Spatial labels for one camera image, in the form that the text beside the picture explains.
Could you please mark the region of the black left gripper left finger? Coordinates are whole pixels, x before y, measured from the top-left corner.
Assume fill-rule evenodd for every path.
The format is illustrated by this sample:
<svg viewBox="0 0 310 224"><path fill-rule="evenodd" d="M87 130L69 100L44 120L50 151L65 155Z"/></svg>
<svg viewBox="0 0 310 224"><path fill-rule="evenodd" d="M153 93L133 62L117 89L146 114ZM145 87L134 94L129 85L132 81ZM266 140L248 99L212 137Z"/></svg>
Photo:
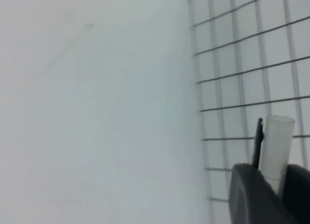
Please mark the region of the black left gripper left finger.
<svg viewBox="0 0 310 224"><path fill-rule="evenodd" d="M229 193L233 224L296 224L260 171L249 164L234 165Z"/></svg>

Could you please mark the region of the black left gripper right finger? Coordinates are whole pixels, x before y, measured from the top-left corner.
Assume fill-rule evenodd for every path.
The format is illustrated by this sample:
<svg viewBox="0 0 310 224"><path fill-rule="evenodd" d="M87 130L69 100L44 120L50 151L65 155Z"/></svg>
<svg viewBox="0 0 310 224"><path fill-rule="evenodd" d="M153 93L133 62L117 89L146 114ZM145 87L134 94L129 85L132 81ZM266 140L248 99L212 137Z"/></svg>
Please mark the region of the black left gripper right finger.
<svg viewBox="0 0 310 224"><path fill-rule="evenodd" d="M295 164L287 167L282 202L299 224L310 223L310 172Z"/></svg>

